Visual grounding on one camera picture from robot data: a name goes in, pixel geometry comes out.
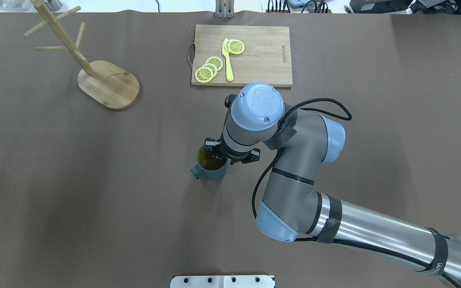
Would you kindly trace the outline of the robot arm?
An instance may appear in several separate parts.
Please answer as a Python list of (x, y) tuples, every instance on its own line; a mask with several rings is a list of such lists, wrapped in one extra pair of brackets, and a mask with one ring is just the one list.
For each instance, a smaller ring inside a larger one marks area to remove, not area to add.
[(257, 162), (258, 143), (276, 150), (251, 197), (255, 202), (267, 176), (259, 207), (251, 207), (257, 228), (278, 241), (347, 246), (461, 288), (461, 234), (420, 227), (314, 190), (321, 164), (337, 160), (346, 139), (344, 127), (329, 119), (334, 113), (309, 107), (316, 102), (334, 103), (346, 114), (336, 118), (352, 119), (337, 100), (313, 98), (292, 106), (272, 85), (256, 82), (225, 98), (222, 133), (205, 139), (203, 149), (230, 164)]

